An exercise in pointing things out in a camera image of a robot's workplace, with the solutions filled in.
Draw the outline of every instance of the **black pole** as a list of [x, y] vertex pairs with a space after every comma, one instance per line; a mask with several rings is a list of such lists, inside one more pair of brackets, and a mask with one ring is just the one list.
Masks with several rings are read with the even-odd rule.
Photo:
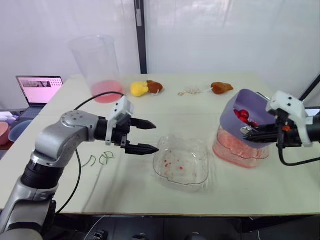
[[140, 72], [147, 74], [147, 47], [145, 29], [145, 5], [144, 0], [134, 0], [136, 35], [140, 58]]
[[299, 100], [304, 101], [319, 83], [320, 83], [320, 75], [311, 83], [311, 85], [307, 88], [307, 90], [305, 90], [305, 92], [302, 94]]

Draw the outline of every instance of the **laptop screen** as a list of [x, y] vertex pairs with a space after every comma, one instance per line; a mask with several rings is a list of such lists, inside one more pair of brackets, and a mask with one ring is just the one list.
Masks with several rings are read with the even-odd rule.
[[59, 76], [16, 76], [16, 79], [29, 105], [47, 104], [63, 85]]

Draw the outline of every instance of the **pink liquid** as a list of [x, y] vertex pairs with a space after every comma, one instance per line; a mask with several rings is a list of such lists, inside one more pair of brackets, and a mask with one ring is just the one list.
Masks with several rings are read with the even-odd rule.
[[[124, 90], [121, 86], [121, 83], [116, 80], [105, 80], [100, 81], [91, 87], [92, 96], [102, 94], [104, 92], [119, 92], [123, 93]], [[98, 103], [107, 104], [112, 103], [121, 98], [119, 94], [108, 94], [95, 98], [94, 100]]]

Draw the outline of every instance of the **laptop keyboard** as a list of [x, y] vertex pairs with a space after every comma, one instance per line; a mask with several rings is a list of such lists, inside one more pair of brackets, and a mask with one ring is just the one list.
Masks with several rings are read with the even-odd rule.
[[22, 115], [23, 118], [34, 119], [40, 112], [42, 108], [29, 107]]

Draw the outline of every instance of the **brown toy fruit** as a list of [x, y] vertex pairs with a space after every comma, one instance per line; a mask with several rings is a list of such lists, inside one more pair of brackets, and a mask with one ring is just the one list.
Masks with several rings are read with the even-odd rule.
[[146, 83], [148, 84], [149, 93], [152, 93], [152, 94], [160, 93], [161, 90], [164, 88], [160, 83], [156, 81], [148, 80], [146, 81]]
[[212, 92], [215, 94], [224, 94], [234, 88], [229, 83], [214, 82], [211, 84]]

